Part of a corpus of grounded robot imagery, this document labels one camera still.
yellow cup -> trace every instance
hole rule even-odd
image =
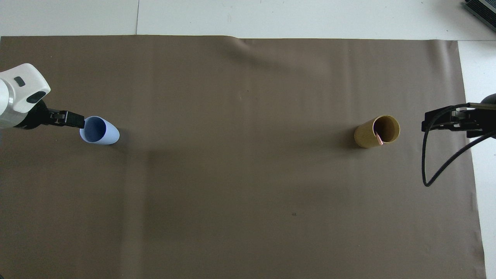
[[[363,148],[392,143],[400,135],[400,125],[391,115],[379,115],[355,130],[355,142]]]

black cable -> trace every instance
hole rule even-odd
[[[460,150],[458,150],[455,154],[453,154],[453,156],[451,156],[442,166],[441,168],[439,168],[439,170],[437,170],[437,172],[433,175],[433,177],[429,180],[429,182],[427,182],[426,180],[426,145],[427,145],[427,136],[429,135],[429,131],[431,130],[432,126],[434,125],[434,122],[436,122],[436,120],[441,117],[442,115],[444,115],[445,113],[448,113],[448,112],[451,112],[457,108],[465,108],[465,107],[470,107],[470,103],[466,103],[466,104],[459,104],[459,105],[455,105],[455,106],[449,106],[445,109],[443,109],[442,111],[440,111],[438,114],[436,114],[432,120],[429,122],[429,124],[426,126],[426,131],[425,131],[425,134],[424,134],[424,140],[422,142],[422,182],[424,183],[424,185],[426,187],[429,187],[430,185],[432,185],[432,183],[437,179],[437,177],[446,169],[446,167],[448,167],[456,158],[458,158],[458,156],[460,156],[463,152],[467,151],[468,149],[470,149],[471,147],[473,147],[474,145],[482,142],[483,140],[486,140],[492,136],[496,136],[496,131],[492,131],[492,132],[489,132],[483,136],[481,136],[480,138],[474,140],[473,142],[467,144],[466,146],[462,147]]]

brown tabletop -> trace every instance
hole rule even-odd
[[[13,278],[485,278],[472,159],[430,188],[424,113],[465,102],[452,41],[2,37],[48,107],[1,130],[0,274]],[[398,140],[363,149],[381,114]],[[465,143],[433,132],[428,176]]]

white tabletop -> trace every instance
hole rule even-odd
[[[1,36],[230,35],[459,40],[467,101],[496,88],[496,33],[462,0],[2,0]],[[472,148],[487,277],[496,279],[496,142]]]

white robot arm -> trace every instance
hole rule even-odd
[[[84,127],[84,117],[49,109],[42,100],[50,87],[31,64],[0,72],[0,128],[33,129],[40,124]]]

